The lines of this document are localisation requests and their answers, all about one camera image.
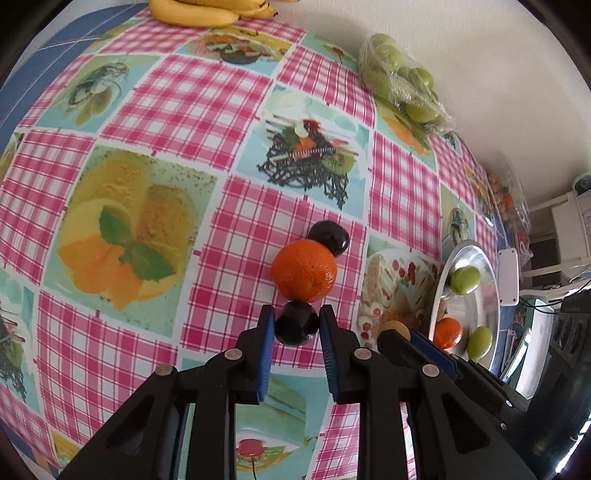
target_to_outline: wall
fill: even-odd
[[[126,3],[132,2],[74,0],[52,30]],[[476,158],[485,166],[511,159],[530,204],[565,193],[575,175],[591,170],[591,92],[554,36],[517,0],[274,5],[280,19],[351,51],[375,31],[395,37],[432,72]]]

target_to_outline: dark purple plum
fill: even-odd
[[[293,300],[275,321],[275,337],[283,345],[300,346],[312,340],[319,328],[320,318],[312,305]]]
[[[350,242],[347,230],[331,220],[315,223],[308,232],[308,238],[324,245],[335,257],[347,250]]]

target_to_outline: silver tray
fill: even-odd
[[[443,295],[450,291],[446,286],[447,276],[459,268],[472,265],[480,270],[480,284],[469,295],[460,297],[450,293],[447,300],[447,316],[455,318],[462,324],[462,340],[453,348],[448,349],[464,359],[468,359],[466,347],[470,334],[477,327],[484,325],[492,332],[492,346],[489,352],[478,360],[483,367],[490,369],[495,359],[496,343],[499,338],[499,292],[496,287],[495,273],[482,247],[471,240],[458,244],[447,260],[441,275],[434,283],[425,308],[425,320],[422,333],[433,340],[437,310]]]

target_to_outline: metal rivet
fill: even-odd
[[[230,348],[223,354],[228,360],[239,360],[242,358],[242,350],[239,348]]]
[[[169,364],[162,364],[156,367],[154,373],[159,377],[166,377],[166,375],[170,375],[173,372],[174,367]]]
[[[436,377],[439,375],[439,369],[432,364],[423,365],[423,373],[428,377]]]
[[[355,351],[354,356],[359,358],[359,360],[369,360],[371,358],[371,350],[366,348],[358,348]]]

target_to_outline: yellow banana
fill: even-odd
[[[184,4],[203,7],[223,8],[225,10],[255,10],[264,5],[262,0],[178,0]]]
[[[149,0],[148,7],[156,20],[181,27],[225,27],[239,19],[230,10],[187,5],[177,0]]]
[[[277,11],[268,2],[265,2],[259,8],[255,8],[254,10],[232,9],[232,11],[236,15],[240,15],[241,17],[245,18],[269,18],[277,15]]]

